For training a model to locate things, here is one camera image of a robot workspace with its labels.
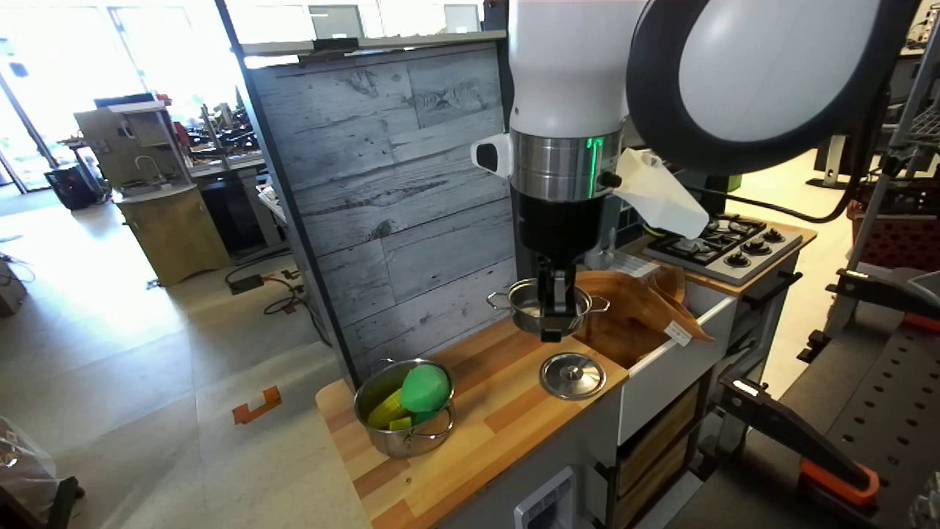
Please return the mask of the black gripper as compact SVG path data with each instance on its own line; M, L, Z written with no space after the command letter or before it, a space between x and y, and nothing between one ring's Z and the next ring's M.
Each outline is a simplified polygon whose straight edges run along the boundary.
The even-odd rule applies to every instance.
M543 203L517 197L521 274L537 275L542 341L570 328L570 275L576 261L600 242L600 218L605 200Z

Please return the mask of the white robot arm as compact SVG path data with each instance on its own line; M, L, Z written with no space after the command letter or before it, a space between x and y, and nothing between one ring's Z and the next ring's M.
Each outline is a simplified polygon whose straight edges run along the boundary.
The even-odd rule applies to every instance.
M511 186L536 259L517 327L592 314L576 265L617 197L696 237L693 186L787 162L863 121L919 0L509 0L509 125L470 162Z

